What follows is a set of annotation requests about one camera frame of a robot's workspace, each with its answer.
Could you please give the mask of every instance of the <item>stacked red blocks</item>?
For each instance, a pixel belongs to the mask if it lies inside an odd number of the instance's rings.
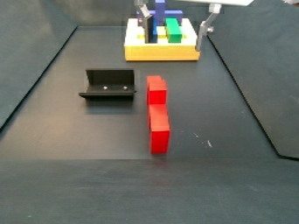
[[[147,105],[151,130],[151,153],[163,154],[168,150],[171,127],[165,107],[165,81],[160,75],[147,76]]]

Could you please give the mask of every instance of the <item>black holder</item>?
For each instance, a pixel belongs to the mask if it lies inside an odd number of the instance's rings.
[[[85,99],[103,99],[135,96],[135,70],[119,69],[87,69],[88,90],[79,93]]]

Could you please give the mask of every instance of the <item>white speck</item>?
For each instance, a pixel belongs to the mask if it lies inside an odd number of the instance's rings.
[[[212,146],[211,146],[211,141],[208,140],[208,145],[209,145],[209,147],[212,148]]]

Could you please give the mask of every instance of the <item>green block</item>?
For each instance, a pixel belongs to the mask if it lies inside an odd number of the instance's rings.
[[[176,18],[168,17],[164,20],[165,35],[168,38],[168,43],[181,43],[183,32],[179,26]]]

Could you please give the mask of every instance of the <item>black floor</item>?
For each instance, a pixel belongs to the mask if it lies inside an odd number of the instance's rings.
[[[124,31],[77,29],[1,133],[1,223],[297,223],[299,164],[211,45],[199,62],[125,63]],[[135,69],[133,103],[85,103],[85,68],[115,67]],[[149,74],[168,84],[165,157],[148,152]]]

